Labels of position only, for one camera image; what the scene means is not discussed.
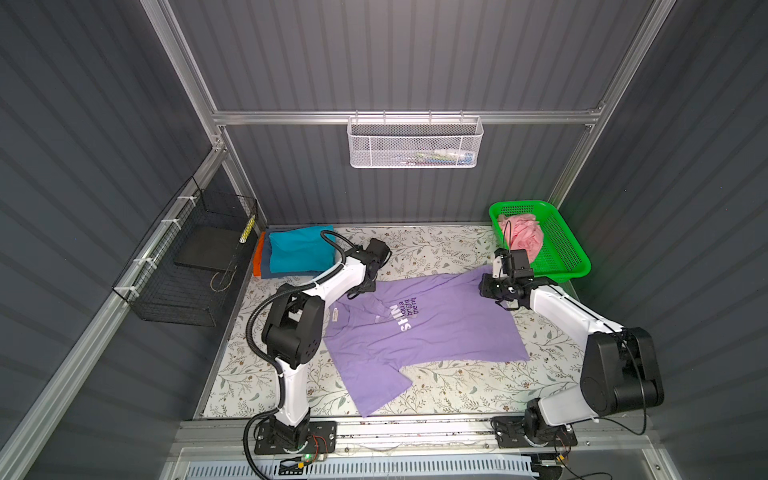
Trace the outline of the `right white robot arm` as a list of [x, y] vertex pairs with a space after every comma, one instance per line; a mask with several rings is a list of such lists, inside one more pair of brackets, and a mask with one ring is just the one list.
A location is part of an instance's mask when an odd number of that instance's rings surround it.
[[571, 446], [569, 428], [661, 405], [665, 394], [651, 335], [588, 308], [549, 277], [537, 277], [524, 250], [499, 248], [480, 295], [507, 311], [533, 311], [583, 350], [579, 384], [528, 402], [520, 435], [534, 447]]

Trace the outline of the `green plastic basket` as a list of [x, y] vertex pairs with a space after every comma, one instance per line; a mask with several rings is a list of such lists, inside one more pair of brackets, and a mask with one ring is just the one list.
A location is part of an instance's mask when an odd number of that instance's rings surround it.
[[591, 270], [591, 262], [570, 228], [551, 204], [540, 200], [496, 202], [489, 207], [497, 243], [507, 248], [500, 217], [530, 214], [536, 217], [543, 233], [543, 245], [531, 267], [536, 277], [548, 277], [557, 283], [582, 278]]

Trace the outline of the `purple t-shirt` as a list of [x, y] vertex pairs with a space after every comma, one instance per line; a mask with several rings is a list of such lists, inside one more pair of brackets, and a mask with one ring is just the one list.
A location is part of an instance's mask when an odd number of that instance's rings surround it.
[[379, 282], [328, 309], [324, 343], [359, 414], [406, 392], [404, 367], [439, 361], [526, 361], [513, 315], [481, 296], [490, 266]]

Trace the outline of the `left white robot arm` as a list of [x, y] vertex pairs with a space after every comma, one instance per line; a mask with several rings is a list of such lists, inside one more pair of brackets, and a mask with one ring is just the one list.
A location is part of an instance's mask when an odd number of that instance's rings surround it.
[[320, 236], [340, 258], [305, 284], [281, 285], [246, 323], [248, 347], [277, 376], [276, 406], [253, 417], [260, 423], [255, 433], [261, 444], [247, 448], [248, 453], [306, 448], [321, 425], [311, 421], [307, 367], [320, 347], [327, 308], [343, 296], [353, 299], [375, 291], [378, 272], [391, 257], [391, 249], [378, 239], [363, 246], [331, 230]]

